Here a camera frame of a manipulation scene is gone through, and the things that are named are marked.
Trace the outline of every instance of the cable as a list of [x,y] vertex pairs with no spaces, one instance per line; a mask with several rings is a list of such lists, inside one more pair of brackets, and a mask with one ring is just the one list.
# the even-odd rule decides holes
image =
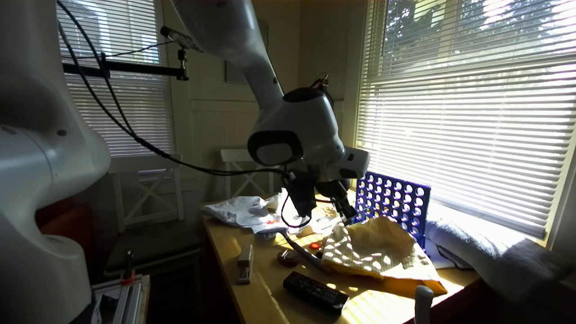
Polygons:
[[[82,27],[82,23],[75,18],[75,14],[62,4],[58,2],[58,5],[71,16],[71,20],[75,22],[75,25],[82,31],[84,38],[89,41],[89,47],[94,54],[94,58],[98,59],[98,63],[102,65],[102,59],[94,49],[94,43],[91,41],[87,31]],[[73,61],[76,67],[80,67],[80,59],[66,34],[66,29],[62,27],[62,23],[58,25],[60,27],[60,32],[62,32],[62,40],[66,41],[71,56],[73,56]],[[103,101],[98,97],[98,94],[94,92],[93,85],[89,83],[87,76],[84,74],[84,70],[80,68],[80,76],[84,79],[84,83],[87,85],[91,95],[96,99],[96,103],[100,104],[100,108],[125,131],[129,133],[136,142],[139,142],[141,146],[145,146],[147,149],[157,153],[159,157],[166,158],[166,160],[172,160],[175,164],[181,164],[181,166],[186,166],[186,167],[192,167],[192,169],[197,169],[197,171],[202,171],[202,173],[208,173],[208,175],[213,175],[213,176],[238,176],[238,175],[253,175],[253,173],[278,173],[282,175],[283,178],[289,178],[289,173],[287,171],[282,171],[282,169],[246,169],[246,171],[224,171],[224,169],[210,169],[210,167],[201,167],[201,166],[195,166],[195,164],[190,164],[190,162],[184,162],[181,158],[175,158],[172,157],[170,153],[163,151],[161,148],[154,146],[152,142],[148,142],[147,139],[139,137],[132,128],[130,128],[130,122],[129,119],[125,117],[123,113],[123,108],[121,108],[121,103],[116,99],[116,92],[111,85],[111,81],[107,79],[107,85],[109,85],[109,90],[112,92],[112,97],[116,99],[116,104],[127,122],[127,126],[123,122],[120,122],[114,113],[103,104]]]
[[[123,56],[130,56],[130,54],[138,54],[138,52],[147,52],[147,50],[152,50],[152,49],[157,49],[157,47],[163,47],[163,45],[172,45],[175,41],[161,41],[161,43],[152,43],[148,47],[143,47],[143,49],[136,49],[136,50],[127,50],[127,52],[112,52],[109,58],[123,58]],[[84,61],[84,59],[94,59],[94,56],[76,56],[78,61]]]
[[[102,58],[98,56],[96,47],[94,47],[89,32],[84,29],[84,25],[76,20],[76,16],[73,14],[73,11],[71,11],[67,5],[64,5],[60,0],[58,0],[58,5],[60,5],[60,9],[64,9],[64,11],[67,13],[67,16],[75,22],[75,25],[78,27],[78,31],[84,34],[84,38],[87,40],[87,43],[89,43],[89,47],[91,47],[91,52],[93,52],[98,67],[103,70],[103,61],[102,61]],[[111,79],[109,79],[109,77],[105,77],[105,83],[107,83],[109,90],[112,90],[112,85],[111,85]],[[121,117],[123,117],[129,131],[130,131],[129,135],[136,135],[136,131],[132,130],[132,126],[130,126],[130,122],[129,122],[129,119],[127,119],[127,115],[125,115],[125,110],[121,108],[121,101],[118,99],[116,92],[111,92],[111,95],[112,95],[112,101],[116,103]]]
[[305,257],[314,268],[318,268],[318,270],[321,270],[321,272],[325,272],[325,274],[332,274],[332,270],[327,268],[319,257],[312,256],[307,248],[303,248],[298,241],[294,241],[294,239],[287,234],[287,230],[283,230],[282,236],[283,236],[283,238],[287,239],[287,243],[289,243],[301,257]]
[[287,202],[289,202],[289,198],[291,198],[291,194],[287,193],[287,198],[285,198],[285,202],[283,202],[283,207],[282,207],[282,220],[283,220],[283,223],[287,225],[287,227],[291,227],[291,229],[303,229],[303,227],[307,227],[310,221],[312,221],[312,216],[303,216],[303,221],[300,223],[300,225],[294,225],[294,223],[291,223],[287,218],[285,218],[285,209],[287,209]]
[[150,49],[157,49],[157,47],[170,45],[170,43],[175,43],[175,41],[161,41],[161,43],[154,43],[154,45],[148,45],[148,47],[143,47],[138,50],[114,52],[111,58],[121,58],[121,56],[130,56],[130,54],[138,54],[138,52],[147,52]]

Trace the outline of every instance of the wooden table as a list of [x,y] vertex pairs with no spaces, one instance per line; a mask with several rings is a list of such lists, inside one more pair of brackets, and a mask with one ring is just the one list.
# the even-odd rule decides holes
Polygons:
[[[283,239],[260,239],[249,230],[233,229],[206,218],[208,241],[222,266],[226,286],[233,295],[238,317],[244,322],[408,322],[415,317],[415,299],[375,290],[377,281],[350,275],[327,275],[309,265],[283,266],[276,257],[283,250]],[[253,284],[235,284],[237,259],[244,247],[255,247]],[[350,295],[341,319],[332,319],[283,288],[291,272],[301,272],[339,288]],[[440,304],[478,279],[476,272],[440,270],[447,295],[435,297]]]

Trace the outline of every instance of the window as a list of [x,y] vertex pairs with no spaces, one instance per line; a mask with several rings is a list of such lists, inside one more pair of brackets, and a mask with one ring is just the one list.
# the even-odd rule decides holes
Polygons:
[[[123,59],[130,63],[159,65],[157,40],[157,14],[154,0],[62,0],[85,27],[98,52],[105,52],[111,59]],[[58,11],[58,20],[64,25],[76,56],[82,65],[96,67],[96,59],[84,34],[76,29],[73,20]],[[71,54],[62,41],[64,61],[73,63]],[[147,148],[130,139],[120,130],[98,106],[87,90],[84,79],[67,74],[69,90],[75,104],[84,119],[107,140],[112,157],[139,157],[152,155]],[[118,119],[121,115],[100,77],[91,77],[91,83],[102,101],[112,110]],[[174,151],[172,112],[168,77],[148,74],[112,72],[111,83],[123,104],[125,115],[132,128],[152,144],[165,151]]]
[[576,2],[372,0],[357,139],[372,169],[544,238],[576,117]]

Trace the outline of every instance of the cloth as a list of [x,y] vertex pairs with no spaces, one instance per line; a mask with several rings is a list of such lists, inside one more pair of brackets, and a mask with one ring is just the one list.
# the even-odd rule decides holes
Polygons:
[[429,256],[390,218],[337,225],[325,239],[323,263],[343,274],[375,277],[382,290],[399,295],[415,297],[418,284],[435,295],[447,293]]
[[253,229],[255,234],[287,229],[280,214],[271,212],[269,202],[260,196],[235,196],[210,203],[204,211],[224,223]]
[[431,203],[427,243],[469,263],[496,292],[521,304],[543,295],[573,268],[562,256],[512,229]]

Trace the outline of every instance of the blue grid rack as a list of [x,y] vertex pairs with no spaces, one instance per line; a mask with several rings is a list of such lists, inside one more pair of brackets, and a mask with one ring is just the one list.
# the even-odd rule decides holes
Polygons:
[[366,221],[373,216],[390,216],[426,248],[429,202],[429,185],[366,173],[357,187],[359,216],[352,223]]

